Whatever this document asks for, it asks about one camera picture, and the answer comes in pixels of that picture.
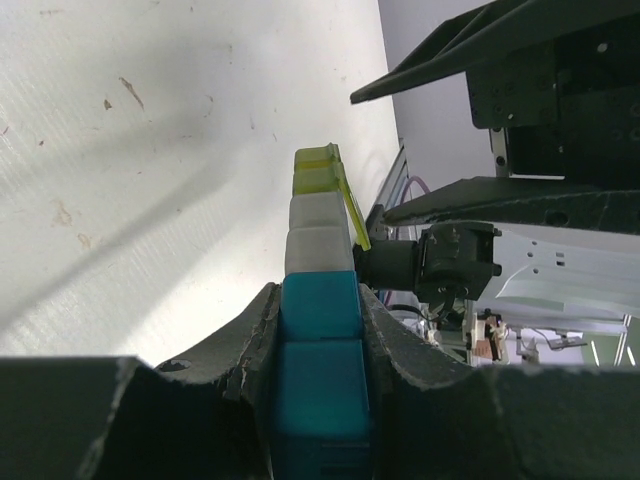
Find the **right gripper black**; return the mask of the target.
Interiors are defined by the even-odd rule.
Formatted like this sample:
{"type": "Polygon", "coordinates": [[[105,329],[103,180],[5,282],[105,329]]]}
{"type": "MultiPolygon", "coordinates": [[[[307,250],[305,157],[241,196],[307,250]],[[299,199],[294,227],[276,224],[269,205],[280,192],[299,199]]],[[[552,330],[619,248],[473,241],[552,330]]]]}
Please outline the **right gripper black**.
{"type": "Polygon", "coordinates": [[[387,225],[479,221],[639,231],[639,16],[529,46],[542,35],[527,23],[544,19],[551,5],[493,1],[447,20],[350,101],[407,91],[515,50],[467,71],[474,126],[503,135],[499,161],[512,175],[599,187],[462,179],[387,210],[387,225]]]}

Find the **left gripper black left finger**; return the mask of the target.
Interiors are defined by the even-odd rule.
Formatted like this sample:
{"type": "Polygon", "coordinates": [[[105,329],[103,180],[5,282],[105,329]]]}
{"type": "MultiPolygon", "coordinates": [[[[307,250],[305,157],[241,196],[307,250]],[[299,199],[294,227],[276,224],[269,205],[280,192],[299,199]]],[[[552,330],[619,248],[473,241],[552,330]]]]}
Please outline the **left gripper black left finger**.
{"type": "Polygon", "coordinates": [[[152,367],[131,356],[5,357],[5,479],[266,479],[281,288],[152,367]]]}

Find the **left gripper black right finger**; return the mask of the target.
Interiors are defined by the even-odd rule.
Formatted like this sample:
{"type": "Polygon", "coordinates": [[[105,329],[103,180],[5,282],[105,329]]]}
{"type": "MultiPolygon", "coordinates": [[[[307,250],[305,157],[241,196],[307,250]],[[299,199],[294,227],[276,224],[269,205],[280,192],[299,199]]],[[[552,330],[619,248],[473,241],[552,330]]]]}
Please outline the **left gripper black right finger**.
{"type": "Polygon", "coordinates": [[[360,291],[379,479],[635,479],[639,373],[471,367],[360,291]]]}

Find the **weekly pill organizer strip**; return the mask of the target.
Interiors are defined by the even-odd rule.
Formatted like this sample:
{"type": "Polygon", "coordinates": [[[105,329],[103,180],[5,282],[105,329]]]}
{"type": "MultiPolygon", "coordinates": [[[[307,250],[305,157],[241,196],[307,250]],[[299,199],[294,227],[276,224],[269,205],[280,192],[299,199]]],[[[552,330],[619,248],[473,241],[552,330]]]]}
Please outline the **weekly pill organizer strip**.
{"type": "Polygon", "coordinates": [[[294,156],[272,400],[277,479],[370,479],[364,322],[349,228],[362,226],[337,145],[294,156]]]}

